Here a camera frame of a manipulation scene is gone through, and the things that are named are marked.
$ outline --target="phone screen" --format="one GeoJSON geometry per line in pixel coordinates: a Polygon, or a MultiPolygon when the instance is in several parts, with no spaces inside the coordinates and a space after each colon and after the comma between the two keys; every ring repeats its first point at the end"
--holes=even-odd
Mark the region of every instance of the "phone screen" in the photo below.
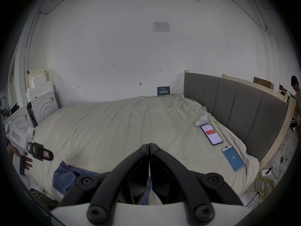
{"type": "Polygon", "coordinates": [[[245,163],[231,145],[228,145],[225,148],[223,148],[222,152],[228,159],[235,172],[244,167],[245,163]]]}
{"type": "Polygon", "coordinates": [[[208,139],[210,140],[212,145],[219,144],[223,142],[223,139],[219,136],[219,134],[214,130],[212,125],[204,125],[201,126],[202,130],[207,135],[208,139]]]}

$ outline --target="paper notice on wall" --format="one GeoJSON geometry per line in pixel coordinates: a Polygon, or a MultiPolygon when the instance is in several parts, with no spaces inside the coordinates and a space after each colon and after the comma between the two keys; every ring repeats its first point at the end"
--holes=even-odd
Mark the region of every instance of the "paper notice on wall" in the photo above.
{"type": "Polygon", "coordinates": [[[170,32],[169,23],[167,22],[153,22],[154,32],[170,32]]]}

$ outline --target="bed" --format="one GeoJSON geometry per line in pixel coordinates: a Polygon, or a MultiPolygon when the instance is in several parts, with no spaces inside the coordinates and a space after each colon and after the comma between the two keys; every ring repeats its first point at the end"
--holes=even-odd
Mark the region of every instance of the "bed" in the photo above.
{"type": "Polygon", "coordinates": [[[34,160],[31,176],[53,198],[62,194],[52,187],[61,161],[89,171],[111,171],[145,143],[156,143],[187,169],[221,174],[237,194],[243,193],[259,170],[258,159],[245,144],[217,122],[199,102],[184,95],[139,96],[113,102],[63,107],[36,127],[35,141],[54,153],[53,161],[34,160]],[[223,139],[212,146],[195,123],[208,115],[223,139]],[[231,144],[245,162],[234,172],[221,149],[231,144]]]}

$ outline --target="leopard print fabric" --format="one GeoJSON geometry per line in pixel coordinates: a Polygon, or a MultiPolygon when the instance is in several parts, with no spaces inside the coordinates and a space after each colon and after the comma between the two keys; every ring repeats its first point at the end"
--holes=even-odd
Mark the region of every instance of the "leopard print fabric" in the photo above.
{"type": "Polygon", "coordinates": [[[36,189],[31,188],[29,191],[49,211],[56,208],[59,204],[57,200],[47,197],[36,189]]]}

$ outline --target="white wall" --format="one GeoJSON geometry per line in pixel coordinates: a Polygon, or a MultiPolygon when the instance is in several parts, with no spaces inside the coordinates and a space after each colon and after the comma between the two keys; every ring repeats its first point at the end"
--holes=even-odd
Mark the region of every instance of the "white wall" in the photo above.
{"type": "MultiPolygon", "coordinates": [[[[60,1],[45,0],[41,10],[60,1]]],[[[234,1],[263,25],[252,0],[234,1]]],[[[271,29],[277,15],[264,12],[271,29]]],[[[301,81],[301,72],[277,23],[280,76],[275,38],[231,0],[65,0],[39,16],[28,68],[46,68],[62,106],[153,96],[158,86],[182,93],[183,70],[256,76],[275,90],[280,79],[290,89],[291,75],[301,81]],[[170,32],[153,32],[152,22],[169,22],[170,32]]]]}

